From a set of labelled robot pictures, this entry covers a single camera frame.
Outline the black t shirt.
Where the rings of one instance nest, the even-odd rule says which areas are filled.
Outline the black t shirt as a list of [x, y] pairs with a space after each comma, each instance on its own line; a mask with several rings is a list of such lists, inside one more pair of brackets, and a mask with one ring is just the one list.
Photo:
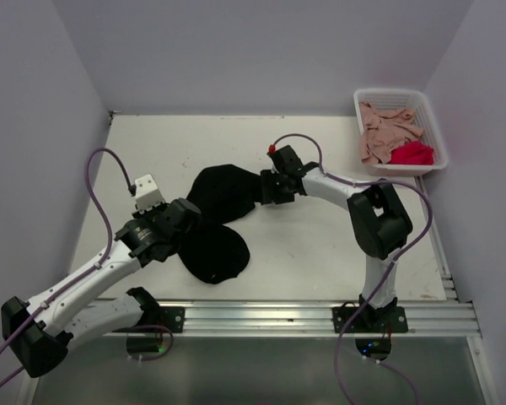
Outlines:
[[197, 175], [186, 199], [200, 209], [202, 221], [180, 245], [182, 263], [205, 284], [237, 278], [250, 261], [250, 251], [228, 224], [261, 201], [261, 176], [236, 165], [210, 166]]

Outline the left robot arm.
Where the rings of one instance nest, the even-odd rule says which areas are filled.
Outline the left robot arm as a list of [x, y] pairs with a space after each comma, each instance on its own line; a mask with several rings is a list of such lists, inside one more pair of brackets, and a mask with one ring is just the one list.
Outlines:
[[1, 308], [2, 334], [29, 376], [55, 369], [76, 347], [121, 329], [149, 331], [159, 304], [144, 288], [130, 288], [104, 305], [93, 302], [122, 279], [173, 256], [201, 222], [193, 203], [178, 198], [135, 213], [103, 249], [60, 283], [28, 300], [16, 296]]

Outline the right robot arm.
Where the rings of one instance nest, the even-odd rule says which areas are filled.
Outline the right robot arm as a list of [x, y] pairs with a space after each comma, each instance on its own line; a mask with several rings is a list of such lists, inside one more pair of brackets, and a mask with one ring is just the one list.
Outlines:
[[365, 254], [365, 281], [358, 304], [332, 309], [336, 332], [406, 333], [406, 313], [396, 297], [395, 255], [407, 243], [413, 225], [390, 183], [355, 186], [304, 164], [292, 147], [272, 145], [273, 167], [261, 172], [261, 203], [292, 203], [297, 195], [316, 197], [348, 212], [353, 234]]

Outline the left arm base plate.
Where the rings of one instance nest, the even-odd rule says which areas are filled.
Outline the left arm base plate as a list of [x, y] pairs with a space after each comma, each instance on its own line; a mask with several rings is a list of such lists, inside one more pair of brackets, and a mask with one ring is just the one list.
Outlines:
[[155, 315], [157, 325], [168, 328], [173, 333], [182, 333], [186, 319], [186, 309], [182, 306], [160, 306]]

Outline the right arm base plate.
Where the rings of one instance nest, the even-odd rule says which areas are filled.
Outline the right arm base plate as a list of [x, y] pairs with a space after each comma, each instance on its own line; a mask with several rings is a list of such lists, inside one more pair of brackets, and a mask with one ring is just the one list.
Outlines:
[[[357, 306], [341, 305], [331, 309], [335, 333], [340, 333], [347, 321], [358, 310]], [[366, 308], [360, 312], [344, 329], [345, 333], [407, 333], [406, 312], [396, 306], [387, 310]]]

